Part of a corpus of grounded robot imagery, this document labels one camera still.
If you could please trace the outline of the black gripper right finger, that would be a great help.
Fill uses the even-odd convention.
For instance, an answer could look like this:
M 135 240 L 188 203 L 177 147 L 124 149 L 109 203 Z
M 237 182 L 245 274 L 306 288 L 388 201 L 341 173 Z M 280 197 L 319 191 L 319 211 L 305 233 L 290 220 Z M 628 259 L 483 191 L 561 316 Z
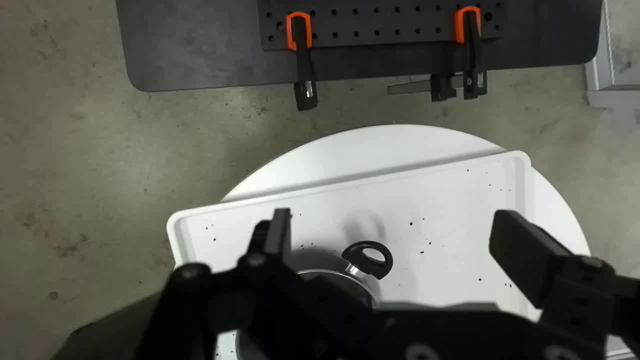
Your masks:
M 602 305 L 598 268 L 517 211 L 494 215 L 490 255 L 537 308 L 561 300 L 576 306 Z

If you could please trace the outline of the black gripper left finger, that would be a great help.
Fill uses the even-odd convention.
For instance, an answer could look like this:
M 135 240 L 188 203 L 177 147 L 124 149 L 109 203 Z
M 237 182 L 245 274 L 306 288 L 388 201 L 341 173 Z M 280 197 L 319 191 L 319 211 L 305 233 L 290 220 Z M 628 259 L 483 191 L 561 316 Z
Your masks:
M 270 220 L 254 227 L 249 253 L 283 260 L 290 253 L 293 213 L 276 208 Z

